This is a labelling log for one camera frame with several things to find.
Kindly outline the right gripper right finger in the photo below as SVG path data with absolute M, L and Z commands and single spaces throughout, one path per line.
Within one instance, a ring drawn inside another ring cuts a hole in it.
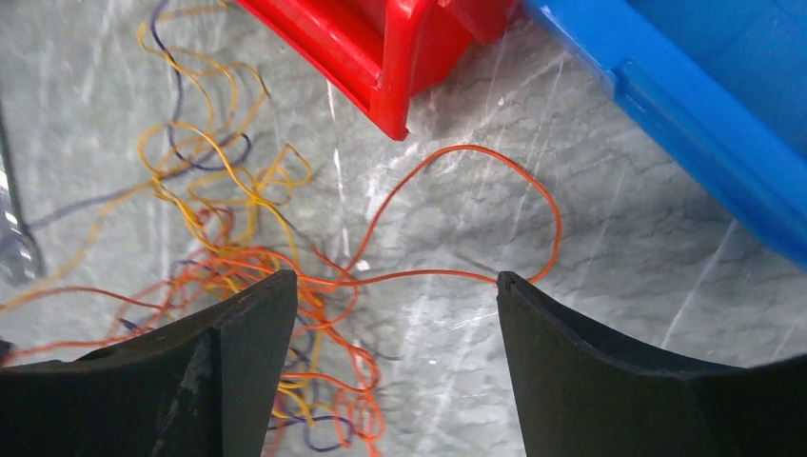
M 530 456 L 802 456 L 806 359 L 740 368 L 643 343 L 512 272 L 497 280 Z

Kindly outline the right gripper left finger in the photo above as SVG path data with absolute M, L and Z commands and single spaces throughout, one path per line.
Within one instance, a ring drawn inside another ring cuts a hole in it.
M 298 308 L 283 270 L 73 362 L 1 371 L 5 456 L 258 456 Z

